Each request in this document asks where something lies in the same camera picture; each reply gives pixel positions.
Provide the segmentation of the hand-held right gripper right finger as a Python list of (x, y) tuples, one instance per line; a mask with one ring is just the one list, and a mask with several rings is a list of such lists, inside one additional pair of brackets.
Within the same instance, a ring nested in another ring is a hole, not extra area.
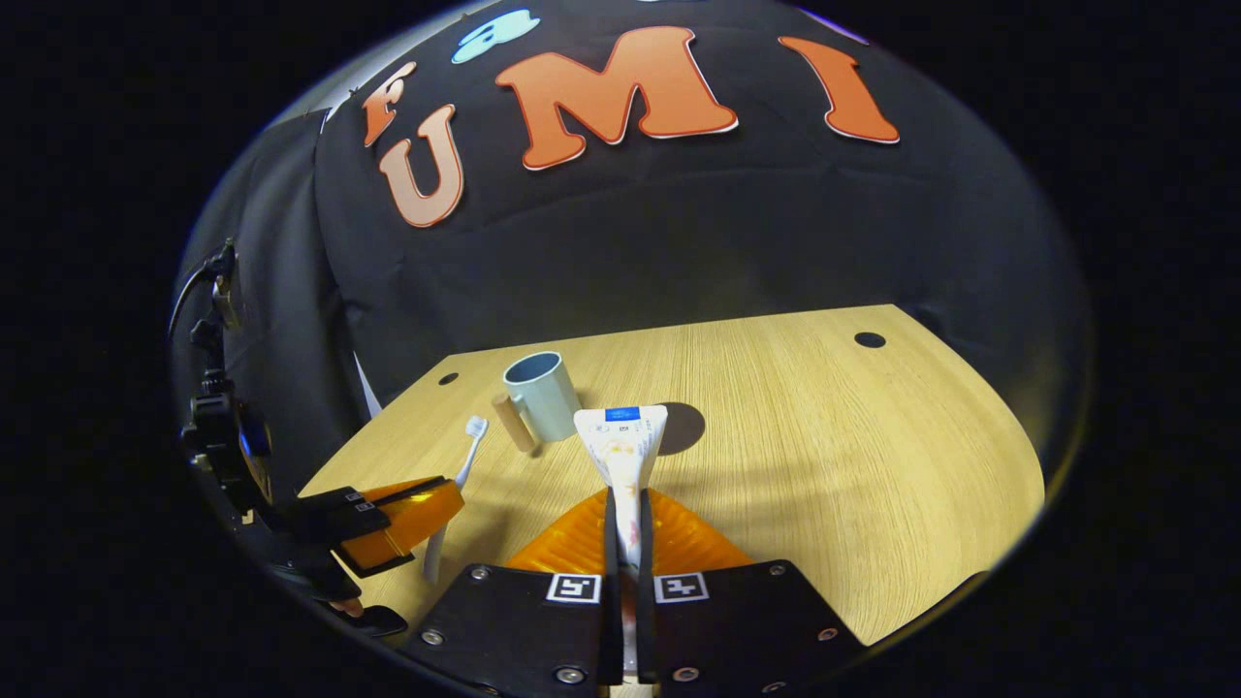
[(655, 574), (642, 496), (635, 677), (656, 694), (807, 694), (869, 650), (787, 559)]

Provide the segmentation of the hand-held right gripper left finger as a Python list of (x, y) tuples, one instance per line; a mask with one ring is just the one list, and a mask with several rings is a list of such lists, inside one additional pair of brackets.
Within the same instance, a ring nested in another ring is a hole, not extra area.
[(616, 497), (594, 520), (601, 573), (465, 568), (400, 646), (455, 684), (491, 694), (608, 694), (620, 684)]

